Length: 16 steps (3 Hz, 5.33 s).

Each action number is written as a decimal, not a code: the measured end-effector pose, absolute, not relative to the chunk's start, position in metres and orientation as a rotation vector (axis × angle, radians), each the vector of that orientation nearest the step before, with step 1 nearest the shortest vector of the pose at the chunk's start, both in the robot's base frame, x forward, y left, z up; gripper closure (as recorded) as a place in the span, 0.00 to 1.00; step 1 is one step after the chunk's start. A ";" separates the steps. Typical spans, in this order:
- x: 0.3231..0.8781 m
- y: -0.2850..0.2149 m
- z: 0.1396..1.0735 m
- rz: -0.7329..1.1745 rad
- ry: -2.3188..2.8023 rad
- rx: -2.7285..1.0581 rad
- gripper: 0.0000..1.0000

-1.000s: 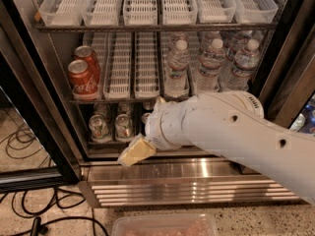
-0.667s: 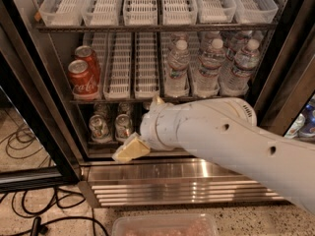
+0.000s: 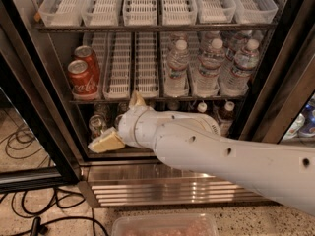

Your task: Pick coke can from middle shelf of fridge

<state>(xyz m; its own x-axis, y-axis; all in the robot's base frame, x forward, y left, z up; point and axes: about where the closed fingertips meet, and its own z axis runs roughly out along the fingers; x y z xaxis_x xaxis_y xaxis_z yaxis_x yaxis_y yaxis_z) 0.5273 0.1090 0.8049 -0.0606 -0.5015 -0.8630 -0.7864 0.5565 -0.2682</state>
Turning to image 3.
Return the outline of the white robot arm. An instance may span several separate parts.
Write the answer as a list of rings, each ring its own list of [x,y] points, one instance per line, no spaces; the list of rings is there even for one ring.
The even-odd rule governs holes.
[[[163,164],[215,175],[315,215],[315,150],[229,139],[207,114],[155,111],[134,92],[118,126],[89,143],[93,152],[149,148]]]

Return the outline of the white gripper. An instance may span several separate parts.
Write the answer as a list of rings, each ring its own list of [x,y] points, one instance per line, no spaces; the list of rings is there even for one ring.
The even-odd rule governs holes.
[[[88,144],[88,149],[95,153],[117,150],[125,144],[134,148],[148,148],[149,142],[144,138],[145,132],[140,127],[140,118],[152,108],[147,106],[141,94],[134,90],[129,101],[129,110],[125,112],[119,123],[118,131],[111,127]]]

